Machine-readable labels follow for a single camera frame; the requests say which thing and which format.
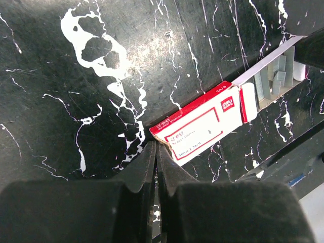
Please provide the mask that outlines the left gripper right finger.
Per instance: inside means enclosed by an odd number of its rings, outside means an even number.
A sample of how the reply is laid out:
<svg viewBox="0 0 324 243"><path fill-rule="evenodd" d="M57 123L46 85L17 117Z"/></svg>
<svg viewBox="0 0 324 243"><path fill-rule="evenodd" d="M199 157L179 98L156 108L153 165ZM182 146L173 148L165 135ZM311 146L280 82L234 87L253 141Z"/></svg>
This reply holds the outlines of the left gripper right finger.
<svg viewBox="0 0 324 243"><path fill-rule="evenodd" d="M295 194L284 184L199 182L156 149L162 242L315 242Z"/></svg>

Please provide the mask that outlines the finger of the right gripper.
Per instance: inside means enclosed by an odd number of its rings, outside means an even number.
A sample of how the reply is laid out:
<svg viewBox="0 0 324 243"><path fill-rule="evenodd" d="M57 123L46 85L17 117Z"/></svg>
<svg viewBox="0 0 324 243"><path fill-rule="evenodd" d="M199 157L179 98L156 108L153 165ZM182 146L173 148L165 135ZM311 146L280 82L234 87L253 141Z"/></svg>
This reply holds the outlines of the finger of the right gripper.
<svg viewBox="0 0 324 243"><path fill-rule="evenodd" d="M295 46L295 61L324 68L324 29L298 41Z"/></svg>

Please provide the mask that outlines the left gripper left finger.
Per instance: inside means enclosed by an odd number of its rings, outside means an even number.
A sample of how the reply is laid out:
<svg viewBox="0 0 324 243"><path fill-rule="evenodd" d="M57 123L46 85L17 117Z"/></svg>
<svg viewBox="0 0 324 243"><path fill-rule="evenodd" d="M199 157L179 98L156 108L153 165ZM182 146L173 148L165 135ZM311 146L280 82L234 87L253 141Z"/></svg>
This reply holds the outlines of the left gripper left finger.
<svg viewBox="0 0 324 243"><path fill-rule="evenodd" d="M157 143L109 180L14 182L1 242L151 242Z"/></svg>

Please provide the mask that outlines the white red staple box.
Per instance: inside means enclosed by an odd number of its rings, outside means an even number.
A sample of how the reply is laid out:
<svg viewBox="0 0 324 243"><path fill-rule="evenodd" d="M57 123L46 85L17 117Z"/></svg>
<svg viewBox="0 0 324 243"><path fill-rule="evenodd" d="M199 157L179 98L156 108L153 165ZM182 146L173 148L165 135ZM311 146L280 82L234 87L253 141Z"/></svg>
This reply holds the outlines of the white red staple box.
<svg viewBox="0 0 324 243"><path fill-rule="evenodd" d="M255 86L221 82L149 129L183 166L229 133L257 116Z"/></svg>

